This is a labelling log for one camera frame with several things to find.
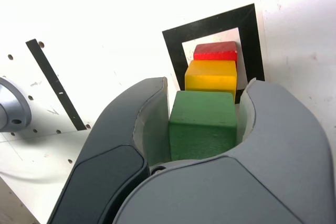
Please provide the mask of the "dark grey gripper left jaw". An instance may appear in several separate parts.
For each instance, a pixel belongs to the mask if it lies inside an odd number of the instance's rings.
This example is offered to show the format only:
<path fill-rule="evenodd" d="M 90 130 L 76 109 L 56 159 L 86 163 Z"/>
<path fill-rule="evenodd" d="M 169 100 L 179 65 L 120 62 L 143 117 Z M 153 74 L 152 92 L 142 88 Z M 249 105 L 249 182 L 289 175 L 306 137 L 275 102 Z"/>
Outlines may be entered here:
<path fill-rule="evenodd" d="M 100 114 L 49 223 L 112 223 L 128 195 L 171 160 L 167 79 L 148 78 Z"/>

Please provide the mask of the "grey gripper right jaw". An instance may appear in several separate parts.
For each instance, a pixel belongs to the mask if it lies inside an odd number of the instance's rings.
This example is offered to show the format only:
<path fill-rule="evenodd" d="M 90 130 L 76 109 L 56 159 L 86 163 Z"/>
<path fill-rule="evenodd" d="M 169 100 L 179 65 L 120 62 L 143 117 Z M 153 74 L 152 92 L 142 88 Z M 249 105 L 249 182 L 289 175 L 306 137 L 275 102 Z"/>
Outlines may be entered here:
<path fill-rule="evenodd" d="M 238 145 L 164 164 L 124 201 L 114 223 L 335 223 L 328 138 L 284 87 L 252 80 Z"/>

